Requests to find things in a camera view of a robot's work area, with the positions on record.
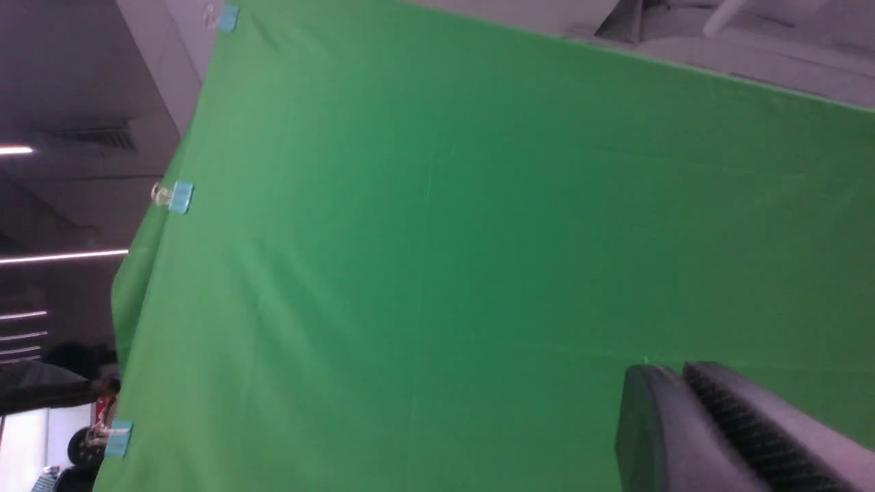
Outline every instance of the green backdrop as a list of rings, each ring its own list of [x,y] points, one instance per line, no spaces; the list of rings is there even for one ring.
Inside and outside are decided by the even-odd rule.
[[[100,492],[617,490],[629,364],[875,445],[875,116],[371,0],[240,0],[113,294]]]

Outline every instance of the ceiling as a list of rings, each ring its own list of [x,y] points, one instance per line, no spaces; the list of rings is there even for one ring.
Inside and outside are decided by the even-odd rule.
[[[872,0],[747,0],[713,38],[723,0],[409,1],[875,108]]]
[[[7,0],[0,46],[17,47],[0,50],[0,144],[35,149],[0,156],[0,257],[127,247],[179,133],[116,3]],[[83,133],[98,129],[132,145]],[[117,259],[0,265],[0,315],[49,311],[0,321],[0,337],[46,331],[43,349],[111,341],[117,268]],[[0,343],[0,351],[21,345]]]

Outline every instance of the ceiling light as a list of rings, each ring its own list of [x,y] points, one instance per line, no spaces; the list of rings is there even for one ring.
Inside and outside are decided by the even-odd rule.
[[[39,350],[40,348],[41,347],[39,345],[34,345],[33,347],[13,348],[10,350],[0,350],[0,355],[23,354],[24,352],[33,352],[34,350]]]
[[[33,149],[26,145],[0,146],[0,156],[20,156],[24,154],[33,154]]]
[[[36,332],[32,334],[13,334],[10,336],[0,336],[0,341],[18,341],[18,340],[27,340],[29,338],[37,338],[39,336],[46,336],[49,332]]]
[[[41,358],[42,358],[41,355],[32,355],[30,357],[22,357],[20,359],[9,359],[8,361],[0,361],[0,364],[14,364],[15,362],[21,362],[21,361],[36,361],[36,360],[41,359]]]
[[[0,265],[58,262],[58,261],[64,261],[64,260],[75,260],[75,259],[80,259],[80,258],[121,257],[121,256],[124,256],[127,254],[128,254],[127,250],[105,250],[105,251],[82,251],[81,253],[60,253],[57,255],[39,255],[39,256],[35,256],[35,257],[0,258]]]
[[[0,314],[0,321],[25,320],[27,318],[46,316],[48,313],[48,311],[31,311],[29,313]]]

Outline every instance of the air vent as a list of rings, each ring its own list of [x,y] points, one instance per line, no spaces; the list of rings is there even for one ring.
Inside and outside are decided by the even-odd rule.
[[[57,143],[91,144],[107,149],[136,151],[134,139],[126,127],[107,127],[87,130],[51,131],[45,134]]]

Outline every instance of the binder clip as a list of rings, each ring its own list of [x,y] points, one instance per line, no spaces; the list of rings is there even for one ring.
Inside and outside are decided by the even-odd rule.
[[[107,456],[124,457],[128,453],[128,444],[130,443],[130,431],[133,424],[124,420],[117,420],[112,423],[112,427],[108,430],[107,448],[103,453]]]
[[[212,3],[204,8],[204,24],[210,31],[233,32],[239,16],[240,7],[228,2],[225,2],[221,12]]]
[[[161,186],[161,183],[155,183],[151,197],[155,205],[167,207],[173,214],[186,214],[192,202],[193,192],[194,184],[187,181],[177,181],[172,190]]]

